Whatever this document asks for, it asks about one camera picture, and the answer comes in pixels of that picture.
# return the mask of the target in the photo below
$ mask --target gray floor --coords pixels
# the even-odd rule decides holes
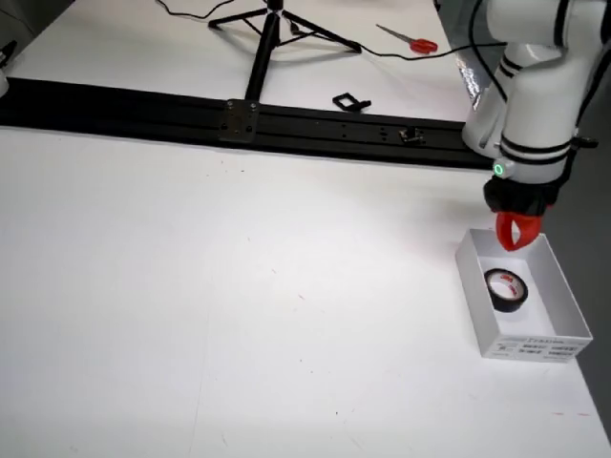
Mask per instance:
[[[468,42],[467,26],[474,0],[445,0],[439,15],[453,46]],[[476,22],[479,43],[491,38],[484,15]],[[495,68],[502,49],[482,50]],[[459,59],[468,88],[486,87],[489,77],[472,52]],[[545,216],[544,230],[594,334],[594,342],[579,356],[579,365],[607,435],[611,434],[611,293],[606,268],[611,261],[611,71],[600,86],[581,124],[580,134],[600,141],[597,150],[579,153],[571,181]]]

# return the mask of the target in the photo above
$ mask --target roll of tape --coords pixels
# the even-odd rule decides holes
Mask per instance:
[[[528,286],[523,279],[506,269],[492,269],[484,275],[495,310],[513,313],[528,299]]]

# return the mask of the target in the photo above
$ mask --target black cable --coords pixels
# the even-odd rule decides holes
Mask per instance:
[[[596,68],[594,76],[592,77],[592,83],[590,84],[590,89],[588,90],[586,97],[583,99],[583,103],[581,103],[581,108],[579,109],[579,116],[577,118],[578,126],[580,125],[581,119],[583,118],[583,115],[585,115],[585,111],[587,110],[588,106],[590,105],[590,102],[592,102],[592,99],[594,98],[594,95],[596,94],[596,91],[599,88],[600,83],[602,82],[602,79],[604,77],[604,74],[606,73],[607,69],[609,68],[609,64],[611,64],[611,50],[607,51],[605,55],[602,57],[602,59],[600,60],[599,66]]]
[[[474,5],[474,10],[471,13],[471,18],[469,19],[469,44],[471,45],[471,48],[474,50],[475,57],[477,57],[477,60],[479,60],[479,63],[481,64],[481,66],[484,68],[488,76],[490,76],[490,80],[496,86],[496,90],[498,91],[499,95],[505,102],[507,102],[507,94],[505,93],[505,91],[503,90],[503,87],[500,85],[500,83],[496,79],[496,76],[493,73],[493,71],[490,70],[490,67],[488,67],[488,64],[486,64],[486,61],[484,60],[484,58],[481,55],[481,52],[479,52],[479,46],[475,44],[475,18],[477,17],[477,12],[479,11],[479,7],[481,6],[481,3],[482,3],[482,0],[476,0],[475,5]]]
[[[172,11],[170,10],[170,7],[168,7],[165,2],[163,2],[163,0],[155,0],[158,4],[160,4],[163,9],[165,10],[165,12],[167,12],[168,14],[170,14],[171,16],[176,16],[176,17],[188,17],[190,19],[199,19],[199,20],[204,20],[209,18],[216,10],[218,10],[220,7],[223,7],[225,5],[228,5],[230,3],[233,3],[235,0],[225,0],[224,2],[220,2],[216,7],[214,7],[212,10],[210,10],[207,14],[205,14],[204,16],[199,16],[197,14],[191,14],[190,12],[176,12],[176,11]]]
[[[24,20],[22,20],[22,19],[19,19],[17,16],[15,16],[15,15],[13,15],[13,14],[10,14],[8,11],[3,10],[3,9],[1,9],[1,8],[0,8],[0,12],[2,12],[2,13],[4,13],[4,14],[6,14],[8,17],[10,17],[10,18],[14,19],[15,21],[20,22],[21,24],[23,24],[23,26],[24,26],[26,29],[28,29],[28,31],[29,31],[29,32],[30,32],[32,35],[35,35],[34,31],[33,31],[33,30],[30,28],[30,26],[28,25],[28,23],[27,23],[26,21],[24,21]]]
[[[373,55],[377,55],[378,57],[397,57],[399,59],[407,60],[410,62],[413,60],[437,59],[439,57],[445,57],[446,55],[454,54],[455,52],[468,50],[469,48],[472,47],[472,45],[465,45],[465,46],[460,46],[458,48],[454,48],[453,50],[449,50],[447,52],[442,52],[440,54],[421,55],[418,57],[406,57],[405,55],[401,55],[401,54],[375,52],[375,51],[370,50],[368,47],[361,45],[361,43],[358,43],[358,45],[360,45],[361,48],[363,48],[365,51]],[[507,43],[482,43],[479,45],[476,44],[475,46],[477,46],[478,48],[491,48],[495,46],[507,46]]]

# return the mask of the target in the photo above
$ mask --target red scissors handle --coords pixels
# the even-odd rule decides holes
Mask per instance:
[[[410,49],[419,54],[430,54],[431,52],[436,52],[439,47],[432,41],[418,38],[410,42]]]

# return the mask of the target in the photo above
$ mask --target tripod leg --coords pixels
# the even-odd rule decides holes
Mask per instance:
[[[355,41],[346,40],[345,38],[341,37],[340,35],[337,35],[337,34],[333,33],[332,31],[327,31],[327,30],[323,29],[322,27],[317,26],[316,24],[312,24],[311,22],[306,21],[305,19],[303,19],[303,18],[301,18],[299,16],[296,16],[292,12],[289,12],[289,11],[285,10],[284,11],[284,17],[290,19],[295,24],[298,24],[298,25],[303,26],[303,27],[307,27],[311,31],[315,31],[316,33],[324,36],[325,38],[328,38],[331,41],[334,41],[335,43],[339,43],[341,45],[344,45],[347,48],[350,48],[351,50],[353,50],[354,52],[358,52],[358,53],[363,52],[363,49],[361,48],[361,45],[359,45]]]
[[[210,29],[218,29],[219,25],[227,24],[228,22],[242,21],[243,19],[250,19],[251,17],[264,16],[267,14],[267,8],[263,8],[256,11],[243,12],[242,14],[234,14],[233,16],[222,17],[221,19],[215,19],[208,23]]]
[[[269,59],[274,48],[280,43],[280,16],[274,12],[267,15],[255,63],[252,66],[252,74],[248,81],[248,89],[246,90],[246,100],[259,100],[261,91],[269,66]]]

